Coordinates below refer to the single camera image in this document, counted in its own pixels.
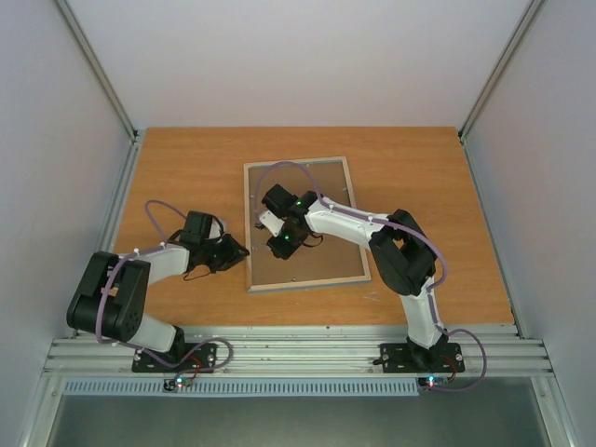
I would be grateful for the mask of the turquoise picture frame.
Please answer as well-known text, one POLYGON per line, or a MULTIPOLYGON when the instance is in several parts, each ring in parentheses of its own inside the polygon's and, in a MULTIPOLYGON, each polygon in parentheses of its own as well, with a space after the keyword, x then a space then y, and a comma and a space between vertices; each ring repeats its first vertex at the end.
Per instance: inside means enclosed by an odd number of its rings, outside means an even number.
POLYGON ((315 185, 320 192, 346 206, 355 207, 352 182, 343 156, 309 158, 296 166, 272 168, 272 162, 244 165, 245 240, 250 251, 247 266, 249 292, 287 291, 313 287, 364 283, 371 280, 366 250, 339 237, 309 237, 288 260, 276 258, 266 246, 271 234, 255 227, 254 206, 265 211, 261 200, 275 184, 301 196, 315 185))

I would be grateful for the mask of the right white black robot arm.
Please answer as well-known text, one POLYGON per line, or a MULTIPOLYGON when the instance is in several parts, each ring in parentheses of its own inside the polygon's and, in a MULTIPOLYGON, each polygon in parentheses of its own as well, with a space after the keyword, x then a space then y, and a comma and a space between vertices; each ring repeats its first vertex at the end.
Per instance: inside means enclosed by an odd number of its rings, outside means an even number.
POLYGON ((338 237, 370 251, 380 278, 401 299, 410 362, 422 372, 442 361, 448 336, 434 294, 442 257, 409 212, 367 213, 315 191, 296 196, 279 184, 264 194, 262 204, 265 211, 255 226, 271 233, 266 245, 279 259, 289 259, 309 236, 338 237))

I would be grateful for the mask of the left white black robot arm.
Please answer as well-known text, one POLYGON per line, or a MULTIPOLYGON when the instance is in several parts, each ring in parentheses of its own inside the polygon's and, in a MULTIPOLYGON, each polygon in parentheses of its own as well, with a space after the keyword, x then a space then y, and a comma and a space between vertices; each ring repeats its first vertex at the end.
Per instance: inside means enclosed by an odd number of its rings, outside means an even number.
POLYGON ((92 333, 100 344, 118 342, 167 371, 176 371, 196 351, 183 329, 145 312, 150 285, 188 275, 198 266, 209 274, 226 271, 249 256, 248 249, 225 232, 216 216, 190 211, 183 228, 159 245, 128 254, 97 251, 74 292, 67 325, 92 333))

